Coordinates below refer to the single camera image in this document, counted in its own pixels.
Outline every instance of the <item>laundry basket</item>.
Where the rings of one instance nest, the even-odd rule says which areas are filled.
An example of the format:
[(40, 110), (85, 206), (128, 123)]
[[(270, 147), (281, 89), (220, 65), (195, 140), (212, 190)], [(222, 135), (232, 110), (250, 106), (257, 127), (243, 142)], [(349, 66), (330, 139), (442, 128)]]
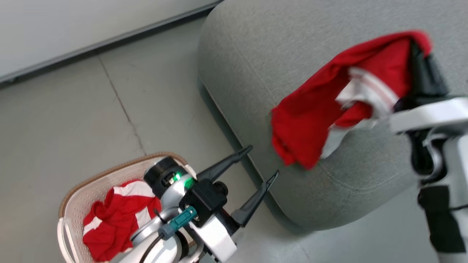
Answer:
[(57, 238), (60, 251), (67, 263), (93, 263), (94, 260), (83, 244), (83, 219), (91, 205), (103, 201), (109, 189), (132, 179), (143, 179), (145, 171), (165, 156), (171, 156), (179, 165), (196, 175), (180, 156), (160, 152), (141, 157), (108, 169), (75, 186), (65, 196), (58, 213)]

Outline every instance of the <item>tile floor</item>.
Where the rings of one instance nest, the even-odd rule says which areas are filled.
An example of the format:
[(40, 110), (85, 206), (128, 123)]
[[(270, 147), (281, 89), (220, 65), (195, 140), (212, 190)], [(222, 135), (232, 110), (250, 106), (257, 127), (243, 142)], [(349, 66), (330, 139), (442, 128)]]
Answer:
[[(239, 147), (197, 81), (203, 21), (0, 86), (2, 262), (63, 262), (60, 202), (93, 174), (157, 151), (178, 153), (200, 171)], [(256, 190), (248, 171), (247, 164), (226, 172), (228, 211)], [(302, 234), (262, 204), (236, 236), (230, 262), (434, 263), (415, 196), (409, 189), (354, 223)]]

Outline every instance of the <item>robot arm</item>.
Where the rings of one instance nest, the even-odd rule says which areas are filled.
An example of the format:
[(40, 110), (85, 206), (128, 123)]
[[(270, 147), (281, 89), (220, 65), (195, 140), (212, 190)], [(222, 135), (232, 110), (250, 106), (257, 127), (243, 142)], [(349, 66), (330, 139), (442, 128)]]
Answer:
[(421, 176), (418, 203), (441, 263), (468, 262), (468, 97), (450, 97), (432, 57), (412, 47), (413, 90), (395, 106), (391, 130), (408, 135)]
[[(231, 236), (247, 225), (279, 175), (276, 171), (240, 209), (229, 215), (223, 209), (227, 186), (215, 181), (252, 148), (248, 146), (196, 176), (170, 157), (155, 163), (144, 180), (161, 200), (162, 211), (155, 212), (158, 217), (132, 235), (133, 249), (115, 262), (193, 263), (204, 253), (217, 262), (229, 259), (237, 250)], [(189, 240), (195, 243), (195, 251), (189, 250)]]

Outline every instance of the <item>white stripe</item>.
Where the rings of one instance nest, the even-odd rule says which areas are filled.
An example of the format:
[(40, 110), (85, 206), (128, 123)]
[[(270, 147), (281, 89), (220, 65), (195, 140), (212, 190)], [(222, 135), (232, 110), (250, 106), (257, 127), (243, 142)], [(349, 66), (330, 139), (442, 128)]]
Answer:
[(389, 105), (374, 89), (365, 83), (360, 83), (366, 90), (366, 101), (372, 106), (373, 118), (385, 119), (393, 113), (393, 105)]
[(83, 228), (83, 236), (86, 235), (89, 231), (96, 229), (102, 223), (102, 220), (97, 218), (96, 216), (91, 220), (91, 222)]
[(155, 197), (155, 195), (151, 191), (151, 187), (144, 181), (134, 181), (124, 187), (115, 186), (114, 194), (121, 195), (123, 197)]
[(375, 84), (375, 86), (383, 93), (386, 95), (388, 99), (390, 99), (393, 104), (399, 100), (398, 96), (395, 94), (395, 92), (387, 85), (385, 84), (382, 80), (380, 80), (377, 76), (372, 74), (371, 72), (364, 70), (362, 68), (358, 67), (351, 67), (349, 69), (349, 74), (350, 75), (360, 75), (366, 80), (372, 82)]
[(149, 215), (148, 208), (143, 208), (140, 212), (135, 214), (137, 218), (138, 228), (144, 226), (146, 223), (151, 221), (151, 216)]

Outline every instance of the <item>gray ottoman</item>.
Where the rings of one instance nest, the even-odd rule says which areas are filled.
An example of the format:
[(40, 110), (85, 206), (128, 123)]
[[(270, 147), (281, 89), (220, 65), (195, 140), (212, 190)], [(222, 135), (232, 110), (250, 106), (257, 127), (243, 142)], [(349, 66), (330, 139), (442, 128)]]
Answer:
[(339, 52), (399, 30), (424, 29), (454, 92), (467, 91), (465, 0), (226, 0), (207, 18), (199, 75), (286, 216), (307, 229), (355, 221), (414, 184), (410, 148), (386, 123), (350, 133), (314, 169), (285, 167), (270, 110)]

